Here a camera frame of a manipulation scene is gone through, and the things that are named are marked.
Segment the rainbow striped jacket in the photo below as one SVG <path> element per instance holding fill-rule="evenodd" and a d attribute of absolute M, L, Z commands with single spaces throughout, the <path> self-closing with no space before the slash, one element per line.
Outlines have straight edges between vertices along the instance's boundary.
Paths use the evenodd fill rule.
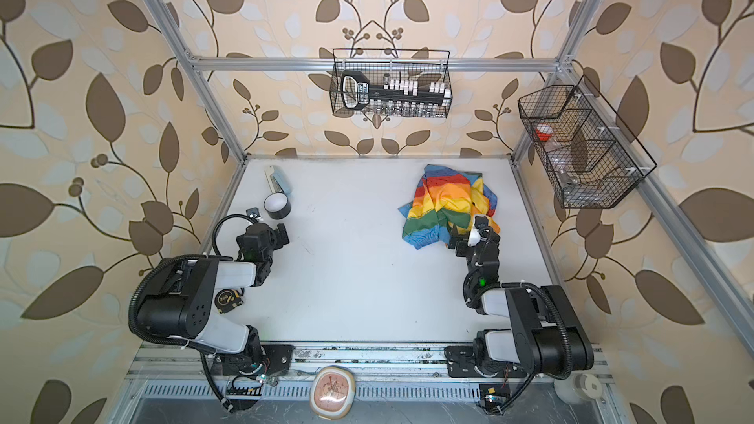
<path fill-rule="evenodd" d="M 451 233 L 467 234 L 477 216 L 485 217 L 495 233 L 493 220 L 498 197 L 477 172 L 457 171 L 428 164 L 419 180 L 414 200 L 399 208 L 404 216 L 402 238 L 415 249 L 451 241 Z"/>

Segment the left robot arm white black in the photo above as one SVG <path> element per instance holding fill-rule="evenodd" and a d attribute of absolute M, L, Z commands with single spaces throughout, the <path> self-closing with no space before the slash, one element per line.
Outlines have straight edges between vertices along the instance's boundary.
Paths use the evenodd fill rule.
<path fill-rule="evenodd" d="M 282 223 L 272 227 L 251 211 L 223 217 L 212 229 L 210 253 L 170 257 L 145 274 L 129 305 L 131 332 L 153 345 L 196 351 L 207 377 L 214 361 L 227 376 L 264 381 L 286 373 L 294 348 L 265 347 L 259 331 L 230 320 L 228 310 L 263 285 L 273 254 L 289 243 Z"/>

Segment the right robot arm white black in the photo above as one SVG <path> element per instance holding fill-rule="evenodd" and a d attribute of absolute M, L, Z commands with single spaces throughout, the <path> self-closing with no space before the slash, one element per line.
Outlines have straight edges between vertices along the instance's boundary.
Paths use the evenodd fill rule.
<path fill-rule="evenodd" d="M 556 285 L 499 279 L 501 236 L 484 216 L 471 228 L 453 227 L 449 249 L 467 262 L 461 284 L 465 306 L 508 320 L 506 329 L 478 332 L 469 347 L 448 347 L 451 366 L 463 374 L 496 378 L 521 370 L 565 380 L 593 367 L 594 351 L 565 290 Z"/>

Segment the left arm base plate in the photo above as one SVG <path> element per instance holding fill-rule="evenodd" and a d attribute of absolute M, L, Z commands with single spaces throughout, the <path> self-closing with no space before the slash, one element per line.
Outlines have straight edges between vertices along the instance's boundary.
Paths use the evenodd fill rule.
<path fill-rule="evenodd" d="M 225 376 L 279 375 L 287 373 L 293 363 L 295 347 L 289 344 L 262 344 L 236 355 L 219 353 L 215 361 Z"/>

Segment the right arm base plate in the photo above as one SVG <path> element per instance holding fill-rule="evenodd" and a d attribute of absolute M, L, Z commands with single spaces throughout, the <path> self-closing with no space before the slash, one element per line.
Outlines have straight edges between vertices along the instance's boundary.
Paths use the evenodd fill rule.
<path fill-rule="evenodd" d="M 471 345 L 449 345 L 444 349 L 444 357 L 452 378 L 522 379 L 527 376 L 520 365 L 484 358 Z"/>

